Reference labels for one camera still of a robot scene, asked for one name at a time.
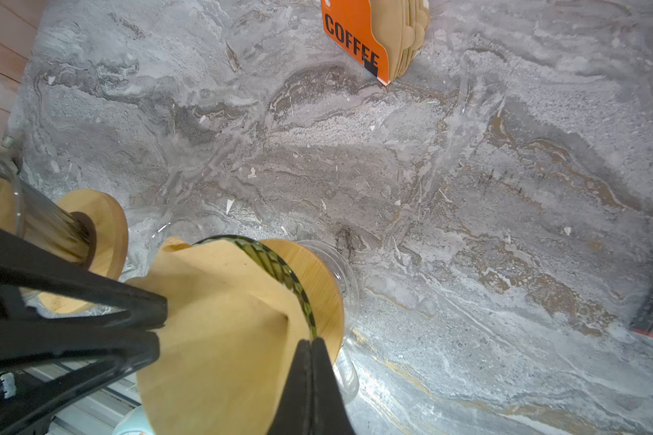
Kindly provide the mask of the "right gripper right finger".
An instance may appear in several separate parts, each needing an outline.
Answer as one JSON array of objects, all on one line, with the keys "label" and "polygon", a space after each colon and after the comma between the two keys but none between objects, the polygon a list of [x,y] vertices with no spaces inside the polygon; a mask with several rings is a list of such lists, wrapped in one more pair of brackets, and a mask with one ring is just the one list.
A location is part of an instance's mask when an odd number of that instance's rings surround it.
[{"label": "right gripper right finger", "polygon": [[311,345],[312,407],[311,433],[317,435],[354,435],[342,395],[338,389],[323,339]]}]

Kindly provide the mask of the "clear glass cup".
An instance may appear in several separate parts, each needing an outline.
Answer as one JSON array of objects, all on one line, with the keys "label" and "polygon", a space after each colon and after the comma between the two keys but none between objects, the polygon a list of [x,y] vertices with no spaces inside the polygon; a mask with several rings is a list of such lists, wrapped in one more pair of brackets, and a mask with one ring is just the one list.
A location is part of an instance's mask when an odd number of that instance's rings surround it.
[{"label": "clear glass cup", "polygon": [[350,336],[353,333],[361,306],[356,274],[348,260],[333,246],[317,240],[301,240],[299,244],[326,263],[336,279],[343,299],[345,332],[337,359],[333,364],[333,370],[343,402],[348,405],[355,400],[360,387],[357,368],[349,355],[352,344]]}]

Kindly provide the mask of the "green glass dripper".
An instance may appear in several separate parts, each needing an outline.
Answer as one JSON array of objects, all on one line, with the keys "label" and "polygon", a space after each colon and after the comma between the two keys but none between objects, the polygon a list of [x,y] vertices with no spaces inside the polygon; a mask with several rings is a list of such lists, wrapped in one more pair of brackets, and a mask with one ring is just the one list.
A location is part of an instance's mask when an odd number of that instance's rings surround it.
[{"label": "green glass dripper", "polygon": [[215,241],[228,241],[246,255],[248,255],[260,268],[267,272],[271,277],[276,279],[288,291],[290,291],[299,301],[302,313],[308,325],[310,340],[317,339],[317,323],[314,317],[314,310],[309,302],[308,294],[295,272],[288,263],[281,258],[273,249],[265,244],[238,235],[219,235],[206,237],[196,243],[194,246],[210,244]]}]

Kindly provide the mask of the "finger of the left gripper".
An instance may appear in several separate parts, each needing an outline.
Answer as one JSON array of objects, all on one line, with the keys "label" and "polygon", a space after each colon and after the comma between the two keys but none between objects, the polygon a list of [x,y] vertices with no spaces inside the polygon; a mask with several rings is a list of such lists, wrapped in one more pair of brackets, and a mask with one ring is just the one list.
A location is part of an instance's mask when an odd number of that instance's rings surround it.
[{"label": "finger of the left gripper", "polygon": [[0,328],[0,434],[48,433],[56,413],[159,356],[152,332]]},{"label": "finger of the left gripper", "polygon": [[118,310],[56,318],[61,324],[145,331],[163,326],[168,316],[165,297],[78,268],[0,229],[0,320],[43,319],[24,302],[22,287]]}]

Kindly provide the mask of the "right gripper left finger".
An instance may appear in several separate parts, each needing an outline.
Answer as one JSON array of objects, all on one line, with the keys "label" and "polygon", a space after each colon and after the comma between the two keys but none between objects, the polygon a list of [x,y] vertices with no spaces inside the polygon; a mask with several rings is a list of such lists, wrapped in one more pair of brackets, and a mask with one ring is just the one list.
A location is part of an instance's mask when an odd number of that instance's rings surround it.
[{"label": "right gripper left finger", "polygon": [[313,360],[311,342],[297,345],[279,407],[268,435],[308,435],[313,411]]}]

